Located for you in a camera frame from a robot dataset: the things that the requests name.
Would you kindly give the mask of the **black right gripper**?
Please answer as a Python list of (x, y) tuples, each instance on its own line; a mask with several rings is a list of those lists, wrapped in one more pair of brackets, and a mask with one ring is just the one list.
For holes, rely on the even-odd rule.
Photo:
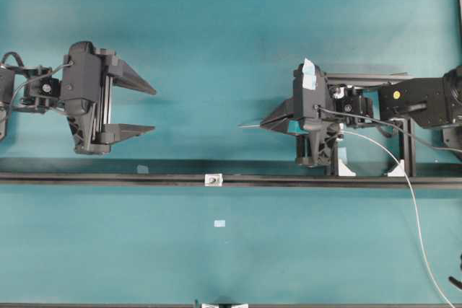
[(296, 163), (307, 167), (331, 165), (339, 124), (323, 118), (334, 110), (328, 80), (313, 62), (301, 63), (293, 73), (293, 95), (279, 104), (260, 127), (296, 136)]

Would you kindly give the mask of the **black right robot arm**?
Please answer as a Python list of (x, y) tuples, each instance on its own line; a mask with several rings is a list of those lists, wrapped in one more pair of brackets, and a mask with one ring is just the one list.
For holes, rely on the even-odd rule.
[(443, 151), (461, 153), (461, 68), (442, 77), (411, 78), (406, 74), (326, 73), (310, 60), (293, 72), (292, 96), (266, 116), (259, 128), (294, 136), (296, 162), (327, 167), (341, 127), (370, 128), (411, 119), (445, 137)]

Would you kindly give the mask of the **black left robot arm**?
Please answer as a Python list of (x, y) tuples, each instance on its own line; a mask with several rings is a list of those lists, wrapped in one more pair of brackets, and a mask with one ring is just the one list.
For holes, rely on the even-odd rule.
[(114, 87), (154, 95), (156, 90), (113, 50), (96, 48), (90, 41), (74, 43), (56, 67), (27, 67), (10, 51), (1, 59), (1, 137), (13, 112), (44, 114), (49, 110), (66, 118), (77, 154), (110, 153), (114, 144), (153, 131), (153, 126), (112, 123)]

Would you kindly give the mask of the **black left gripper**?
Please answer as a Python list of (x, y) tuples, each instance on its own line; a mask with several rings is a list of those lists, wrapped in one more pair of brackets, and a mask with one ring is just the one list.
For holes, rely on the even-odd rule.
[(69, 48), (65, 62), (69, 66), (63, 70), (59, 99), (77, 154), (108, 154), (110, 145), (106, 143), (118, 143), (155, 129), (154, 126), (108, 124), (112, 86), (157, 93), (149, 82), (117, 57), (115, 51), (80, 41)]

